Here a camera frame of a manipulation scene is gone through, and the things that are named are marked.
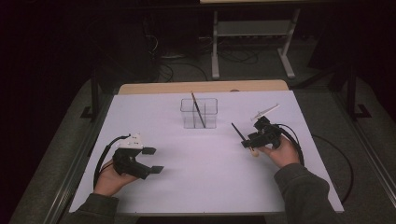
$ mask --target person's right hand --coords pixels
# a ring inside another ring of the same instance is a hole
[[[283,135],[280,135],[280,146],[278,148],[257,147],[257,149],[271,158],[279,168],[291,163],[300,163],[297,150],[291,141]]]

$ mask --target metal stand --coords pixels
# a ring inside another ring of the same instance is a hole
[[[283,21],[219,21],[215,11],[213,19],[213,50],[212,50],[212,78],[219,79],[218,36],[240,35],[285,35],[283,48],[278,49],[280,60],[288,78],[295,78],[287,56],[289,45],[300,14],[300,9],[294,10],[291,20]]]

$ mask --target clear plastic box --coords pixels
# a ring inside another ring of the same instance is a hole
[[[185,129],[215,129],[218,116],[218,100],[215,98],[182,99],[180,111]]]

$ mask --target white tag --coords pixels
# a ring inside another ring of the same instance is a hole
[[[140,133],[136,133],[136,134],[129,136],[125,139],[122,139],[117,144],[117,147],[142,149],[143,143],[142,143],[142,139],[140,137]]]

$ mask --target table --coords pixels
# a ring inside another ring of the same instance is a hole
[[[231,126],[233,122],[241,133],[252,133],[255,130],[250,118],[258,110],[275,104],[280,107],[267,118],[273,123],[289,125],[298,134],[305,166],[332,183],[294,94],[285,88],[283,81],[222,84],[220,81],[123,86],[107,113],[70,212],[92,192],[93,171],[105,146],[115,137],[128,133],[141,133],[146,147],[157,148],[154,155],[139,155],[137,161],[147,166],[163,165],[164,169],[146,180],[135,181],[115,195],[120,198],[119,213],[143,217],[283,212],[283,200],[273,179],[276,166],[264,155],[252,157],[241,146],[241,139]],[[239,91],[228,92],[235,88]],[[175,93],[153,93],[157,89]],[[195,91],[197,98],[218,99],[216,129],[183,129],[180,100],[190,98],[190,90]],[[110,149],[105,161],[114,150],[114,147]],[[329,200],[335,211],[343,211],[332,184]]]

